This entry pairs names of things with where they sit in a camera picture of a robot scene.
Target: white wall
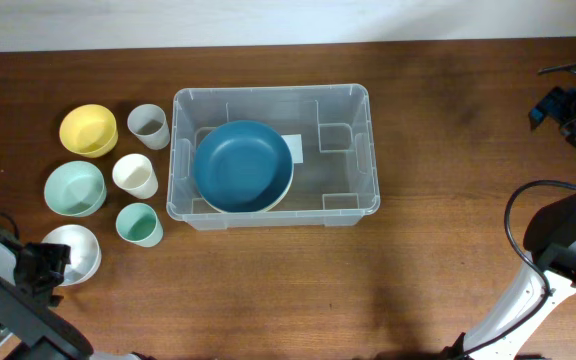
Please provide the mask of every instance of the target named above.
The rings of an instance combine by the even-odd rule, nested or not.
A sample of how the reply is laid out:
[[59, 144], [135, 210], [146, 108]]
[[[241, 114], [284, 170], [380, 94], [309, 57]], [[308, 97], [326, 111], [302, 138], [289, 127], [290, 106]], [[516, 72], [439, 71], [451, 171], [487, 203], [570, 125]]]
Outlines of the white wall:
[[0, 0], [0, 51], [575, 35], [576, 0]]

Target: blue plate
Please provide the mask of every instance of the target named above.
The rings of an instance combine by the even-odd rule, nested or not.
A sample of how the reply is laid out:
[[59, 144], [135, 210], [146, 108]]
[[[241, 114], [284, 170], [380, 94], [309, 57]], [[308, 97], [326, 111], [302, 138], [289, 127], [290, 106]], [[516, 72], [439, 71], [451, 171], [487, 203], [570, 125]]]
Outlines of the blue plate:
[[234, 121], [212, 131], [195, 154], [201, 196], [223, 212], [265, 211], [286, 194], [292, 181], [290, 149], [272, 128]]

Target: clear plastic storage bin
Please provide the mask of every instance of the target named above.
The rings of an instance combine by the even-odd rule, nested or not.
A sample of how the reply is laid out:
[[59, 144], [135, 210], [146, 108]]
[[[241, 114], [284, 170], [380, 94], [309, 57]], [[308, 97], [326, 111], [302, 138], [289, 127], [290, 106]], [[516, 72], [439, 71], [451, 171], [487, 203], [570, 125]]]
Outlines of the clear plastic storage bin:
[[[220, 213], [201, 197], [195, 151], [230, 121], [265, 123], [301, 135], [286, 197], [272, 210]], [[379, 208], [377, 164], [366, 89], [357, 84], [272, 88], [183, 89], [173, 102], [168, 214], [197, 230], [244, 226], [350, 226]]]

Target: green cup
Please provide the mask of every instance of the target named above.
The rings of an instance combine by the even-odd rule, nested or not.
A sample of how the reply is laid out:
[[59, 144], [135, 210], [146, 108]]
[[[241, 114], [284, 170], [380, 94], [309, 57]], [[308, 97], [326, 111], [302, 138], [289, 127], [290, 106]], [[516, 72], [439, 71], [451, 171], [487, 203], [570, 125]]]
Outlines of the green cup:
[[122, 239], [143, 247], [157, 245], [164, 236], [157, 213], [143, 203], [134, 203], [123, 208], [117, 216], [115, 226]]
[[86, 161], [72, 161], [50, 174], [44, 187], [48, 207], [60, 215], [88, 216], [106, 200], [104, 176]]

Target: wooden table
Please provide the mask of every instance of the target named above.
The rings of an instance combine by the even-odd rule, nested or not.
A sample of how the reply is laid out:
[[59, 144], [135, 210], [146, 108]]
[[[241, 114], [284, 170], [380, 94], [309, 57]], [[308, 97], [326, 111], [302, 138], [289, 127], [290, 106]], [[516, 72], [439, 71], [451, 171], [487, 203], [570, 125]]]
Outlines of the wooden table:
[[[57, 313], [96, 349], [158, 359], [351, 359], [439, 351], [477, 324], [519, 267], [506, 242], [510, 193], [536, 179], [576, 183], [576, 150], [527, 113], [576, 61], [576, 38], [0, 54], [0, 211], [24, 241], [81, 224], [99, 238], [99, 272], [59, 288]], [[163, 221], [150, 249], [121, 240], [112, 184], [121, 156], [150, 157], [165, 184], [169, 152], [126, 127], [138, 104], [163, 107], [188, 87], [361, 83], [371, 96], [381, 208], [349, 228], [197, 232], [165, 211], [165, 185], [146, 202]], [[42, 189], [58, 165], [81, 159], [58, 139], [64, 115], [98, 103], [119, 143], [92, 162], [108, 200], [93, 216], [51, 212]], [[518, 236], [540, 207], [566, 195], [535, 190], [517, 204]], [[576, 296], [523, 352], [576, 359]]]

